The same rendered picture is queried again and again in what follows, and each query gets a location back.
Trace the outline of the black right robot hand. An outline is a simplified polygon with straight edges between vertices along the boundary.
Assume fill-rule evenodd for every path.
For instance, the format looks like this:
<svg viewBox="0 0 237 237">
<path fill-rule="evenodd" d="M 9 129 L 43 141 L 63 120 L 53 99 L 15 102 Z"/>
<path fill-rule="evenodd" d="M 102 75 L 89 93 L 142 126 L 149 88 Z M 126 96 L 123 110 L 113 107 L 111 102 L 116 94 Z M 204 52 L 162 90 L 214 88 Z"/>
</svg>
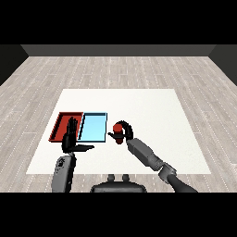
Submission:
<svg viewBox="0 0 237 237">
<path fill-rule="evenodd" d="M 133 139 L 133 130 L 132 130 L 131 125 L 128 122 L 124 121 L 124 120 L 121 120 L 117 123 L 122 125 L 123 141 L 127 142 L 128 140 L 132 140 Z M 111 136 L 115 140 L 116 136 L 114 135 L 114 132 L 109 132 L 108 135 Z"/>
</svg>

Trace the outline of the dark grey robot body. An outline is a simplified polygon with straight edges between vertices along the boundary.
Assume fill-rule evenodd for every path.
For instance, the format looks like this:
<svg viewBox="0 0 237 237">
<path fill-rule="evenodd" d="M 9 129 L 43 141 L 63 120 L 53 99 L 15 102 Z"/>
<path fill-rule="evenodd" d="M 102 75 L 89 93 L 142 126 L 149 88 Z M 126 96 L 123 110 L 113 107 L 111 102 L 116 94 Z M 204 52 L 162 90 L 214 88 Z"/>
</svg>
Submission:
<svg viewBox="0 0 237 237">
<path fill-rule="evenodd" d="M 143 185 L 130 181 L 128 174 L 122 175 L 122 181 L 115 181 L 115 175 L 109 174 L 106 182 L 96 184 L 91 193 L 146 193 Z"/>
</svg>

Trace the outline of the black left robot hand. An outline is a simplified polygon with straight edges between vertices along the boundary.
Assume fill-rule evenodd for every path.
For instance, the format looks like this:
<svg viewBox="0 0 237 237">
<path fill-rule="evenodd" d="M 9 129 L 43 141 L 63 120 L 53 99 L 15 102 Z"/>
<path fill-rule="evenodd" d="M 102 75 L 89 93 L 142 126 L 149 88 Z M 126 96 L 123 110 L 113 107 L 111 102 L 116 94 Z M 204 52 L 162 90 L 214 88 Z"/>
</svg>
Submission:
<svg viewBox="0 0 237 237">
<path fill-rule="evenodd" d="M 64 153 L 86 152 L 90 149 L 94 149 L 93 145 L 76 144 L 77 125 L 78 125 L 78 121 L 74 117 L 71 117 L 67 125 L 67 131 L 63 135 L 63 140 L 62 140 L 62 145 L 61 145 L 62 151 Z"/>
</svg>

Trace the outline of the red shallow open box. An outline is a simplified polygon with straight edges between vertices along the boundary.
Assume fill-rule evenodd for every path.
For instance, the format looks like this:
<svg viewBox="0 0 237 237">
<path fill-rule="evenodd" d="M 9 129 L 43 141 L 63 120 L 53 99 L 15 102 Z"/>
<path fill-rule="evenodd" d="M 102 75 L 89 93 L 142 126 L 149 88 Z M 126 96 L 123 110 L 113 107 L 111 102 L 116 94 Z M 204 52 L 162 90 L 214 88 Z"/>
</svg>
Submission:
<svg viewBox="0 0 237 237">
<path fill-rule="evenodd" d="M 82 112 L 60 112 L 57 116 L 56 123 L 54 125 L 54 128 L 52 129 L 48 141 L 51 143 L 61 143 L 63 136 L 67 131 L 69 119 L 76 119 L 78 121 L 77 129 L 79 129 L 81 125 L 82 115 Z"/>
</svg>

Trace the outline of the light blue shallow open box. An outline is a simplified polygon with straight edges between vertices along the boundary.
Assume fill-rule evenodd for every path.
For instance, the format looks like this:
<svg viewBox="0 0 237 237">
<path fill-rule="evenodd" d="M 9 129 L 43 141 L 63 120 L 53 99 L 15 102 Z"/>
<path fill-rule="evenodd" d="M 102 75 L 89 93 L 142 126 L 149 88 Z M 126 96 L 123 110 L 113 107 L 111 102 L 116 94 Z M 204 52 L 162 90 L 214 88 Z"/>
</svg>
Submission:
<svg viewBox="0 0 237 237">
<path fill-rule="evenodd" d="M 106 141 L 106 112 L 85 112 L 80 124 L 78 143 L 104 143 Z"/>
</svg>

